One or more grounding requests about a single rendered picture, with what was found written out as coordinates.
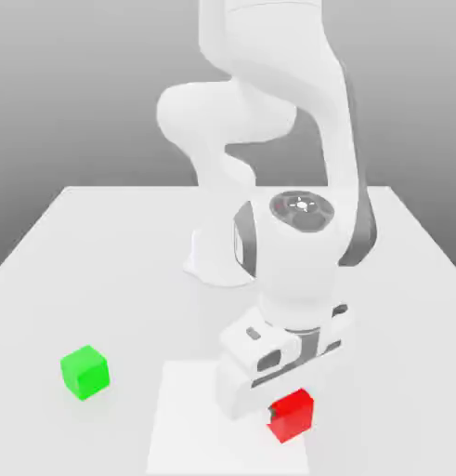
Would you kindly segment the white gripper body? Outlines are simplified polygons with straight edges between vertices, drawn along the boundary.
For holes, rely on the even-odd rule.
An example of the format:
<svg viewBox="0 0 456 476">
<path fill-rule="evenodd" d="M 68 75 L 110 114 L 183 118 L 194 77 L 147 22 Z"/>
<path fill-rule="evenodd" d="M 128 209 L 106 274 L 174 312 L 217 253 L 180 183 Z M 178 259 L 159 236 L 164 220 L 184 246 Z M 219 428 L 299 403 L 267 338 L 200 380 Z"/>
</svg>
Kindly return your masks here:
<svg viewBox="0 0 456 476">
<path fill-rule="evenodd" d="M 299 365 L 289 364 L 285 372 L 254 384 L 254 380 L 224 352 L 215 369 L 215 401 L 227 418 L 243 418 L 267 409 L 299 389 L 313 394 L 342 361 L 343 342 L 337 340 L 320 356 Z"/>
</svg>

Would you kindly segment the small red cube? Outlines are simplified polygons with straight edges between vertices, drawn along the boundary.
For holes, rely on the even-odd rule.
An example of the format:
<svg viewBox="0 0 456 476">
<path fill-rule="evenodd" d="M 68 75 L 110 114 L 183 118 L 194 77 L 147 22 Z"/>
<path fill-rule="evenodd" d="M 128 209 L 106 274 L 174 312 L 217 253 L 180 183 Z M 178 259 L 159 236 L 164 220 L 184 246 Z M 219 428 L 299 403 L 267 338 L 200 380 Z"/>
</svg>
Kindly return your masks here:
<svg viewBox="0 0 456 476">
<path fill-rule="evenodd" d="M 268 410 L 267 426 L 280 443 L 286 443 L 311 428 L 314 400 L 305 389 L 299 389 L 274 402 Z"/>
</svg>

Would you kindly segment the small green cube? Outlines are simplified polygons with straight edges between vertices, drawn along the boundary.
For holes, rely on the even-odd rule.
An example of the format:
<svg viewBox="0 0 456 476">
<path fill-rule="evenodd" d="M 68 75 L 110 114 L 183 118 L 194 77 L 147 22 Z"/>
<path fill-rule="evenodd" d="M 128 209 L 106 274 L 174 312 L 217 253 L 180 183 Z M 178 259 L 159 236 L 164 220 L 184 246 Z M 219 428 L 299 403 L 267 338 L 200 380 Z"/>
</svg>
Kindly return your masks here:
<svg viewBox="0 0 456 476">
<path fill-rule="evenodd" d="M 110 383 L 107 359 L 90 345 L 60 360 L 60 370 L 68 390 L 80 401 L 106 389 Z"/>
</svg>

